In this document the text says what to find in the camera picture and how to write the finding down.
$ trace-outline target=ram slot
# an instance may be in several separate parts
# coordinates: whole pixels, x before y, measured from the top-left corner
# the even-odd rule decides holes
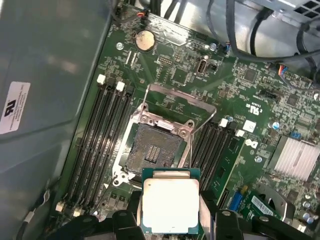
[[[73,194],[76,190],[78,177],[79,177],[79,171],[82,170],[82,167],[84,165],[84,159],[81,160],[80,156],[82,155],[84,148],[86,147],[86,145],[88,143],[90,129],[95,124],[96,115],[98,113],[98,109],[101,105],[101,102],[106,97],[105,91],[107,90],[107,88],[109,88],[109,86],[107,86],[106,88],[100,88],[97,95],[96,95],[96,98],[94,100],[94,104],[93,104],[93,108],[90,112],[89,120],[85,126],[83,137],[82,137],[80,145],[78,147],[78,151],[77,151],[76,158],[75,158],[75,166],[74,166],[73,172],[72,172],[72,177],[71,177],[69,184],[68,184],[68,191],[67,191],[68,200],[72,199]]]
[[[194,149],[193,155],[192,155],[192,162],[191,167],[192,168],[198,168],[199,164],[203,161],[203,156],[205,150],[208,150],[207,144],[208,144],[208,135],[211,133],[211,128],[209,124],[206,124],[201,131],[200,137],[197,141],[196,147]]]
[[[77,185],[76,190],[76,203],[81,203],[84,192],[86,191],[86,187],[90,178],[90,173],[94,167],[95,156],[98,154],[98,148],[101,140],[102,140],[102,131],[104,129],[104,124],[106,118],[108,117],[108,112],[110,108],[112,108],[115,104],[117,95],[113,93],[109,98],[106,98],[102,104],[102,107],[99,111],[99,115],[97,118],[97,125],[93,131],[92,141],[90,142],[86,154],[83,155],[83,158],[86,158],[85,165],[83,167],[80,180]]]
[[[221,160],[222,153],[224,152],[225,148],[229,145],[229,143],[232,140],[233,134],[228,129],[223,128],[219,135],[222,135],[219,137],[218,145],[215,147],[214,153],[211,155],[212,161],[210,162],[209,167],[206,169],[206,173],[204,175],[204,180],[202,182],[202,185],[200,188],[202,190],[205,190],[210,185],[213,176],[215,175],[217,171],[217,165]]]
[[[110,133],[112,132],[113,129],[113,125],[116,122],[116,118],[118,115],[118,112],[121,110],[121,101],[122,101],[122,94],[121,92],[117,93],[118,96],[116,97],[116,101],[114,102],[114,105],[112,108],[109,109],[108,111],[108,115],[109,118],[105,121],[107,123],[103,134],[101,135],[101,139],[102,141],[100,142],[99,146],[98,146],[98,151],[97,154],[94,156],[94,169],[92,172],[90,172],[90,174],[88,175],[88,177],[90,177],[89,179],[89,184],[85,190],[85,196],[83,199],[83,206],[86,206],[90,199],[91,199],[91,195],[92,195],[92,191],[93,189],[95,189],[97,187],[96,185],[96,181],[95,178],[97,175],[99,175],[99,173],[101,172],[101,167],[103,165],[103,162],[105,161],[105,159],[103,159],[101,157],[101,153],[103,153],[103,151],[106,149],[107,147],[107,143],[108,140],[110,139]]]
[[[112,139],[110,141],[110,144],[108,145],[108,148],[102,154],[102,157],[106,158],[106,160],[104,161],[104,164],[103,164],[103,167],[102,167],[102,171],[100,173],[100,176],[98,177],[98,181],[97,181],[97,185],[96,185],[97,187],[95,188],[93,197],[91,199],[91,201],[92,201],[91,205],[92,206],[97,204],[98,195],[101,192],[101,185],[102,185],[103,180],[105,178],[105,174],[106,174],[106,169],[107,169],[108,163],[110,162],[110,159],[111,159],[111,157],[113,155],[113,152],[115,150],[116,143],[117,143],[117,140],[118,140],[119,135],[120,135],[120,130],[124,127],[124,123],[125,123],[126,115],[127,115],[126,113],[128,112],[128,108],[130,106],[131,97],[132,97],[132,94],[127,92],[127,94],[125,96],[126,99],[125,99],[124,108],[123,108],[123,110],[122,110],[122,112],[120,114],[118,125],[117,125],[115,131],[113,132],[113,136],[112,136]]]

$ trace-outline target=blue connector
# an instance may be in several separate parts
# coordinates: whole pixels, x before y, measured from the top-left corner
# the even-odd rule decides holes
[[[230,203],[229,210],[237,211],[243,197],[239,191],[236,191]]]

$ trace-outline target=heatsink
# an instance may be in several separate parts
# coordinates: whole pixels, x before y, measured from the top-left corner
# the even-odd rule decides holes
[[[269,168],[285,176],[307,181],[319,154],[320,148],[317,146],[282,136]]]

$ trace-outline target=chip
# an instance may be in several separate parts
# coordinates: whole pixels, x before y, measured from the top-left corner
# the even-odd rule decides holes
[[[171,167],[183,139],[164,130],[139,124],[126,168],[141,175],[143,168]]]
[[[256,75],[257,75],[256,71],[249,68],[245,72],[244,79],[253,83],[255,81]]]
[[[299,97],[297,95],[290,94],[288,97],[288,100],[286,101],[286,104],[294,107],[297,104],[298,100],[299,100]]]
[[[299,195],[299,193],[298,193],[297,191],[290,190],[290,192],[289,192],[289,194],[288,194],[288,196],[287,196],[287,199],[288,199],[289,202],[291,202],[291,203],[294,204],[295,201],[296,201],[297,198],[298,198],[298,195]]]

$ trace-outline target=black ram slot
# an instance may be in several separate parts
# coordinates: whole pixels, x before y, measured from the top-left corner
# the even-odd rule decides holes
[[[99,112],[96,116],[96,124],[93,126],[94,128],[91,129],[89,135],[88,145],[84,149],[82,158],[84,160],[84,166],[82,167],[82,171],[79,174],[79,181],[77,182],[76,194],[74,201],[76,203],[80,203],[82,199],[82,195],[84,190],[86,189],[86,185],[88,183],[87,174],[91,171],[94,163],[92,160],[92,155],[95,154],[96,146],[99,141],[99,137],[101,135],[101,131],[104,126],[104,120],[108,115],[108,110],[115,102],[115,94],[113,93],[108,94],[108,97],[104,99],[101,103],[101,107],[99,108]]]
[[[209,124],[206,124],[201,131],[201,135],[197,141],[196,147],[194,149],[194,153],[192,155],[193,159],[191,162],[192,168],[198,168],[199,164],[202,162],[201,155],[206,149],[206,144],[208,144],[208,135],[211,132],[211,128],[209,127]]]
[[[231,142],[232,137],[233,136],[230,134],[229,130],[226,130],[223,133],[223,137],[220,139],[221,141],[219,142],[219,145],[217,147],[218,150],[216,151],[216,153],[214,155],[214,160],[211,162],[209,168],[207,168],[209,171],[208,171],[208,173],[204,179],[204,182],[202,184],[203,190],[207,189],[209,184],[211,183],[212,178],[217,171],[217,165],[221,160],[222,153],[223,153],[225,147],[227,147],[229,145],[229,143]]]
[[[80,204],[82,204],[83,201],[86,200],[86,198],[83,198],[84,194],[88,191],[88,189],[91,186],[91,178],[97,170],[96,165],[98,161],[99,151],[101,150],[103,142],[106,139],[105,136],[108,136],[109,132],[111,131],[112,125],[115,121],[115,117],[119,109],[121,98],[121,93],[117,91],[112,96],[111,103],[109,103],[108,106],[103,109],[103,119],[101,120],[100,126],[98,127],[98,135],[95,137],[95,140],[93,141],[91,153],[88,156],[89,165],[85,168],[85,172],[83,173],[83,182],[80,191],[78,192],[78,202]]]
[[[100,102],[102,101],[102,99],[104,97],[104,92],[105,92],[105,89],[100,88],[98,91],[98,94],[96,95],[96,98],[95,98],[94,104],[93,104],[93,108],[90,112],[89,120],[85,126],[83,137],[82,137],[81,143],[78,147],[78,152],[77,152],[77,155],[75,158],[75,167],[73,168],[72,177],[71,177],[69,184],[68,184],[67,197],[69,200],[72,198],[73,193],[76,188],[76,185],[77,185],[77,180],[76,180],[77,172],[79,171],[79,168],[81,168],[81,165],[83,165],[83,162],[81,162],[81,160],[80,160],[80,155],[81,155],[81,152],[82,152],[84,146],[86,145],[86,143],[88,141],[89,131],[92,128],[92,125],[94,124],[94,119],[97,114]]]
[[[96,178],[96,175],[100,172],[102,162],[105,160],[101,157],[101,153],[106,149],[108,139],[110,139],[109,138],[110,132],[112,131],[112,127],[115,123],[116,116],[117,116],[118,111],[120,110],[120,107],[121,107],[122,94],[120,92],[119,92],[119,94],[120,95],[116,97],[116,101],[114,102],[113,107],[110,108],[108,111],[109,118],[108,118],[108,120],[106,120],[107,125],[103,131],[103,134],[101,135],[102,141],[97,146],[96,155],[94,156],[95,157],[94,168],[93,168],[92,172],[90,172],[90,174],[88,174],[88,176],[87,176],[89,179],[89,184],[85,190],[85,196],[83,199],[85,206],[90,201],[92,189],[95,189],[97,187],[96,183],[95,183],[95,178]]]
[[[201,190],[206,190],[209,187],[222,153],[234,134],[232,129],[220,127],[217,123],[211,122],[204,126],[192,155],[192,167],[201,170]]]
[[[127,93],[125,97],[126,97],[126,100],[125,100],[125,104],[124,104],[124,107],[123,107],[123,111],[121,112],[118,125],[116,126],[116,129],[113,132],[112,140],[110,141],[110,144],[108,146],[107,151],[105,151],[102,154],[102,157],[105,157],[106,160],[103,163],[102,171],[100,172],[100,176],[98,178],[98,184],[96,185],[97,187],[95,188],[93,197],[91,199],[92,206],[97,204],[98,195],[100,193],[101,185],[102,185],[103,180],[105,178],[105,174],[106,174],[106,169],[107,169],[108,163],[109,163],[109,161],[110,161],[110,159],[111,159],[111,157],[113,155],[113,152],[115,150],[116,143],[117,143],[117,140],[118,140],[119,135],[120,135],[120,130],[124,126],[124,123],[125,123],[125,120],[126,120],[126,113],[128,112],[128,108],[130,106],[132,94],[131,93]]]

